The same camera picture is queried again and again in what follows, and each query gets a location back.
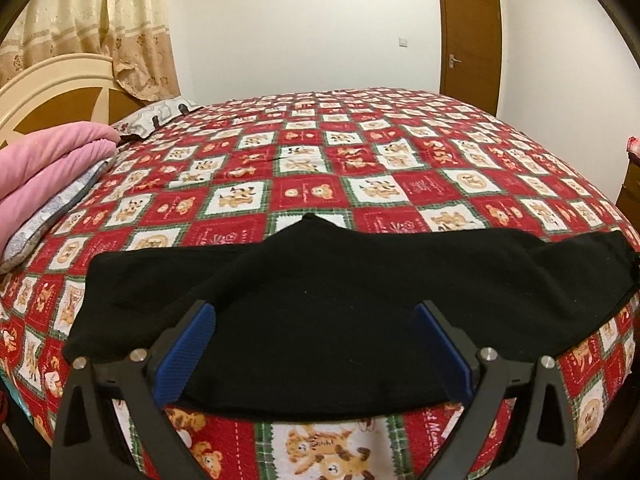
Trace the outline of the black pants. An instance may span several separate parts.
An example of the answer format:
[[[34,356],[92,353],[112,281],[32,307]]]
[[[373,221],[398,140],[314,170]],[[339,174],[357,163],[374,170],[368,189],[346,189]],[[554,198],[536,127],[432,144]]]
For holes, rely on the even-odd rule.
[[[216,328],[184,408],[262,422],[401,414],[446,398],[420,302],[525,362],[580,344],[638,287],[638,254],[618,231],[366,234],[308,214],[256,244],[94,256],[63,354],[122,359],[203,300]]]

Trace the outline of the grey patterned pillow under blanket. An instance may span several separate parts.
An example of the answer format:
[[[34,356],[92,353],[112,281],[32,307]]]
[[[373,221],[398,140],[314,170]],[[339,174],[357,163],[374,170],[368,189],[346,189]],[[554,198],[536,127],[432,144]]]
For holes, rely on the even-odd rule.
[[[114,165],[114,157],[91,166],[75,181],[47,200],[8,239],[1,252],[1,273],[7,274],[35,250],[52,226],[76,206]]]

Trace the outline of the brown wooden furniture at right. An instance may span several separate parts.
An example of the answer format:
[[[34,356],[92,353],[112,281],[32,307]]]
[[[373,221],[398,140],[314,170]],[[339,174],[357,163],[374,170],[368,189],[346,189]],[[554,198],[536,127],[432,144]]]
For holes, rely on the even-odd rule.
[[[631,136],[626,145],[628,167],[616,200],[616,207],[636,230],[640,224],[640,140]]]

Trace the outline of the pink folded blanket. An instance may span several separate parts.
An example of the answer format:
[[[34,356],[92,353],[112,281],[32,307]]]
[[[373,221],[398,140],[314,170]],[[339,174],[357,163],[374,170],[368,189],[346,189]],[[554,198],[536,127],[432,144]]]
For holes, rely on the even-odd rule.
[[[1,150],[1,245],[56,193],[115,154],[119,133],[70,122],[29,133]]]

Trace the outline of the red patchwork bear bedspread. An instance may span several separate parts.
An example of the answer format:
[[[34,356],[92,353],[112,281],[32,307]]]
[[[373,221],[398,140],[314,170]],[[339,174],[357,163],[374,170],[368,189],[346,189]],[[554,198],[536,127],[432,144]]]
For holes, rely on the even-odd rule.
[[[306,212],[343,228],[407,234],[518,228],[543,240],[639,235],[605,196],[525,134],[459,101],[370,89],[204,106],[119,149],[88,194],[1,282],[6,424],[25,462],[50,451],[68,366],[62,349],[101,252],[261,242]],[[596,444],[631,370],[638,295],[560,358],[578,445]],[[462,408],[337,425],[169,418],[213,479],[413,479]],[[371,452],[347,466],[341,450]],[[581,449],[587,453],[587,447]]]

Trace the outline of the grey patterned far pillow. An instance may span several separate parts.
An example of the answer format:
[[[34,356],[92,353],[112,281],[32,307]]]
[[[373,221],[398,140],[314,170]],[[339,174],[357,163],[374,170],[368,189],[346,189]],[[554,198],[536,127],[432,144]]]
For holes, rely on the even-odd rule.
[[[168,122],[200,108],[201,105],[198,103],[183,96],[177,96],[142,107],[118,122],[114,122],[112,127],[119,132],[122,138],[137,136],[140,139],[146,139]]]

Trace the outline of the cream wooden headboard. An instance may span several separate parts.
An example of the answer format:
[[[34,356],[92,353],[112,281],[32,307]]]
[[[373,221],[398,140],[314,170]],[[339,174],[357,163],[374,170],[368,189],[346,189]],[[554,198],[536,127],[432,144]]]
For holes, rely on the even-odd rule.
[[[48,58],[1,88],[1,146],[69,122],[111,125],[145,107],[116,81],[106,55],[72,53]]]

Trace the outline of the brown wooden door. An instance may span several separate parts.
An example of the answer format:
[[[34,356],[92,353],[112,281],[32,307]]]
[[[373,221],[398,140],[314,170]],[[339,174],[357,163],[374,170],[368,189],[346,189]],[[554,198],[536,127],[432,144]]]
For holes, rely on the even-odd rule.
[[[500,0],[439,0],[439,92],[495,115],[502,69]]]

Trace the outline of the beige patterned curtain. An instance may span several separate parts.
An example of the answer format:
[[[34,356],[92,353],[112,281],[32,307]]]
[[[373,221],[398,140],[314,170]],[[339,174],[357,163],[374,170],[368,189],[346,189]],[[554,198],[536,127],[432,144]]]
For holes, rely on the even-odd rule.
[[[108,56],[141,101],[180,94],[166,0],[30,0],[1,43],[1,83],[71,53]]]

